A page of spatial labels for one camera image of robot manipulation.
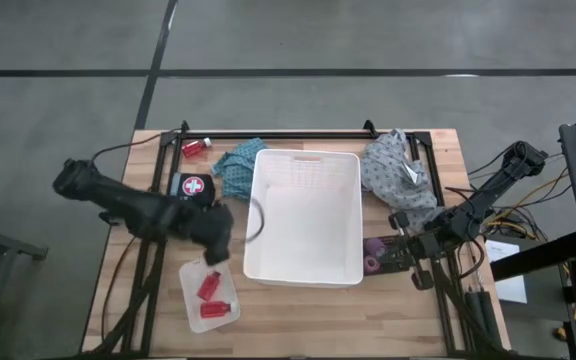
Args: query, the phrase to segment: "purple object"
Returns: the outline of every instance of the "purple object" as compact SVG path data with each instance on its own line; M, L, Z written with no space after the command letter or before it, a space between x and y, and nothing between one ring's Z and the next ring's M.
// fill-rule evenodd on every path
M370 238L366 240L366 244L364 246L368 254L376 259L379 259L383 254L386 253L386 245L384 245L380 238Z
M366 274L372 274L379 270L380 264L377 259L372 256L366 256L364 258L364 272Z

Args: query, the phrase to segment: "wooden tabletop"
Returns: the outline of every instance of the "wooden tabletop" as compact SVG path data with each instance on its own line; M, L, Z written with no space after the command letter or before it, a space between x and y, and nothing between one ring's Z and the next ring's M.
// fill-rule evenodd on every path
M429 130L442 186L468 187L457 132L454 129ZM143 140L159 131L137 131L134 141ZM191 159L183 158L180 171L210 173L210 167L224 152L244 140L214 140L212 147ZM267 140L270 148L352 152L362 156L370 140ZM147 190L152 181L158 141L134 146L130 150L123 182ZM170 158L167 156L166 171ZM215 178L217 197L221 180ZM447 206L463 201L458 195L444 192ZM194 334L190 331L184 307L179 268L201 257L202 248L190 242L169 241L163 265L157 315L151 342L151 356L197 357L347 357L347 356L439 356L445 346L439 321L435 290L418 291L409 273L365 277L357 286L345 289L315 289L261 285L242 272L243 238L248 205L226 199L235 225L230 243L230 271L241 307L241 317L218 329ZM372 194L364 194L364 237L390 235L389 209ZM132 236L125 228L110 232L106 253L82 350L91 350L101 341L101 309L112 272L120 254ZM135 271L139 241L129 250L112 291L106 317L108 332L126 309ZM462 265L470 268L467 251L462 251ZM487 259L481 266L486 289L491 293L502 343L510 348L506 326L497 298ZM464 279L467 287L474 276ZM456 311L450 306L456 342L462 347ZM135 347L141 327L135 331Z

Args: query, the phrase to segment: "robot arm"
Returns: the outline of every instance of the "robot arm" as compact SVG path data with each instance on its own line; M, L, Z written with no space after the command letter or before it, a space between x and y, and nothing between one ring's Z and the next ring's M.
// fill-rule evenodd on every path
M408 261L402 263L413 266L412 281L418 290L427 290L434 286L430 273L422 269L419 260L446 257L459 245L474 240L479 235L486 211L518 180L539 174L547 157L548 154L536 150L526 142L518 141L512 144L506 150L501 169L497 173L475 191L455 189L471 191L473 194L465 202L446 209L428 222L424 226L425 231L420 234L408 234L408 219L404 212L390 215L390 226L402 236L409 256Z
M123 219L135 237L148 241L190 238L206 248L208 265L229 257L233 218L220 203L204 209L189 200L136 190L102 175L87 160L67 160L53 189L67 199L91 201L106 209Z

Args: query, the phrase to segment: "gray cloth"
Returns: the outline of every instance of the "gray cloth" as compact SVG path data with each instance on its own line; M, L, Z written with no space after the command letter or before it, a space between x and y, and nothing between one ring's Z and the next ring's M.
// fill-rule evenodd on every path
M406 134L393 130L367 145L361 160L361 183L393 212L405 211L411 230L419 231L442 209L437 208L437 198L429 190L430 179L421 161L406 158L406 143Z

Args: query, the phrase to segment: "red cross logo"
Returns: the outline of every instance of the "red cross logo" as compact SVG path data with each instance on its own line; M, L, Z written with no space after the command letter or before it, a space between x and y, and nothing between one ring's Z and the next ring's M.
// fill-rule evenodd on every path
M188 179L184 180L182 184L182 189L184 193L188 196L193 196L196 193L200 193L204 191L204 181L196 176L191 176Z

